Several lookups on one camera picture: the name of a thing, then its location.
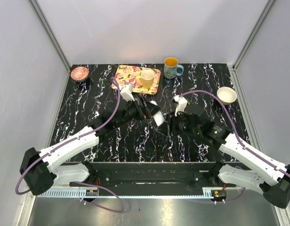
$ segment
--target white wall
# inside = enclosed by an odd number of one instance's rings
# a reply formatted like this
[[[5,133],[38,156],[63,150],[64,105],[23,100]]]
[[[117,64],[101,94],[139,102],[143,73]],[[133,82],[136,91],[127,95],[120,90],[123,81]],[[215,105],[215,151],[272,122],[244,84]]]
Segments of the white wall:
[[[24,152],[44,147],[66,77],[28,1],[0,1],[0,226],[17,220]]]
[[[290,0],[276,2],[238,74],[264,152],[289,164]]]
[[[232,64],[267,0],[38,2],[71,64]]]

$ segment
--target pink bowl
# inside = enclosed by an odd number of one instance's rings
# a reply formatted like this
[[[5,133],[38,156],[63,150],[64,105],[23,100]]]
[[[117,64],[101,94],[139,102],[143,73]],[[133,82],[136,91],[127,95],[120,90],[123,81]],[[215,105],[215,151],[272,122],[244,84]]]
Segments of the pink bowl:
[[[76,67],[71,72],[71,78],[75,81],[82,81],[89,75],[89,70],[87,67]]]

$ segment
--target black marble table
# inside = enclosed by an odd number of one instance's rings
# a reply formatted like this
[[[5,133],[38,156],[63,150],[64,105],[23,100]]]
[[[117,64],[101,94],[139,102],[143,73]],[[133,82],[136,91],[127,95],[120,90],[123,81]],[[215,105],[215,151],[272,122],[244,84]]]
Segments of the black marble table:
[[[233,88],[226,64],[182,64],[185,68],[181,77],[168,80],[161,75],[156,95],[145,95],[161,107],[162,113],[175,110],[171,99],[174,95],[202,89],[216,94],[222,86]],[[116,105],[117,91],[111,89],[110,77],[119,65],[84,65],[89,68],[89,78],[77,83],[69,79],[62,105],[51,139],[54,145],[77,133],[99,114]],[[138,64],[135,66],[156,68],[162,72],[163,64]],[[191,105],[204,107],[207,115],[221,123],[229,121],[221,106],[205,94],[185,96]],[[125,106],[122,100],[120,108]],[[249,141],[238,101],[227,106],[235,122],[239,136]],[[193,136],[166,138],[154,131],[152,120],[132,121],[117,128],[96,147],[92,147],[71,158],[69,161],[111,161],[111,162],[191,162],[191,161],[235,161],[229,155],[213,150]]]

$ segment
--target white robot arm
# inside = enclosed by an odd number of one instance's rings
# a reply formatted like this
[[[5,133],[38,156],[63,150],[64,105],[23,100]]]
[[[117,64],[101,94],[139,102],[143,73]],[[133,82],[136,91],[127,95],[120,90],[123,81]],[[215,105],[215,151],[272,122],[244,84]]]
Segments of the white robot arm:
[[[241,170],[218,163],[203,179],[207,185],[215,186],[215,181],[220,180],[223,183],[243,186],[262,194],[275,206],[287,207],[290,201],[290,179],[282,172],[290,174],[290,165],[286,166],[284,163],[266,156],[243,140],[241,142],[245,147],[242,147],[240,141],[228,127],[207,119],[203,109],[196,110],[193,114],[186,114],[184,111],[187,100],[183,97],[174,97],[177,108],[164,119],[155,102],[148,102],[140,97],[142,106],[139,106],[131,91],[130,84],[121,89],[121,96],[127,102],[126,107],[117,111],[113,119],[97,132],[93,132],[93,129],[103,124],[106,120],[104,115],[97,117],[94,124],[84,127],[59,144],[38,152],[34,148],[26,151],[20,168],[21,174],[34,161],[45,155],[43,160],[29,170],[24,177],[34,195],[42,194],[52,186],[62,186],[73,181],[94,183],[92,181],[94,169],[90,168],[89,164],[80,163],[67,166],[61,166],[61,164],[83,150],[98,145],[109,132],[132,119],[154,118],[158,126],[156,132],[165,136],[175,136],[181,133],[199,136],[208,146],[231,155],[252,169],[252,171]],[[58,150],[51,153],[51,150],[56,147],[59,147]],[[258,157],[246,151],[246,147],[250,148]],[[270,167],[261,158],[273,163],[277,169]]]
[[[238,159],[252,170],[241,170],[218,163],[207,174],[206,182],[208,184],[215,183],[219,178],[223,183],[235,184],[254,190],[277,207],[287,207],[290,201],[290,178],[284,172],[290,174],[290,165],[286,166],[284,163],[270,158],[240,137],[237,139],[236,134],[232,133],[228,127],[206,119],[206,114],[202,109],[195,110],[193,114],[186,114],[186,100],[184,97],[175,96],[174,100],[179,111],[176,110],[175,115],[168,115],[169,127],[172,130],[169,130],[167,135],[184,132],[197,134],[208,146]],[[272,163],[276,168],[274,169],[263,160]]]

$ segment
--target floral tray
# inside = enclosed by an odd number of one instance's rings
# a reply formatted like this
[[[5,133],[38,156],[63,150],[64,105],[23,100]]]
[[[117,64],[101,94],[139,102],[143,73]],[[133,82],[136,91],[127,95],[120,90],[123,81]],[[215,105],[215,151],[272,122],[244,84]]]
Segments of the floral tray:
[[[153,85],[150,88],[144,88],[137,79],[137,76],[141,75],[143,70],[152,70],[154,72]],[[135,93],[144,93],[154,95],[158,91],[159,81],[160,81],[161,71],[154,68],[146,68],[146,67],[135,67],[128,65],[120,65],[117,69],[115,78],[117,82],[124,86],[127,83],[132,83],[134,85],[133,92]]]

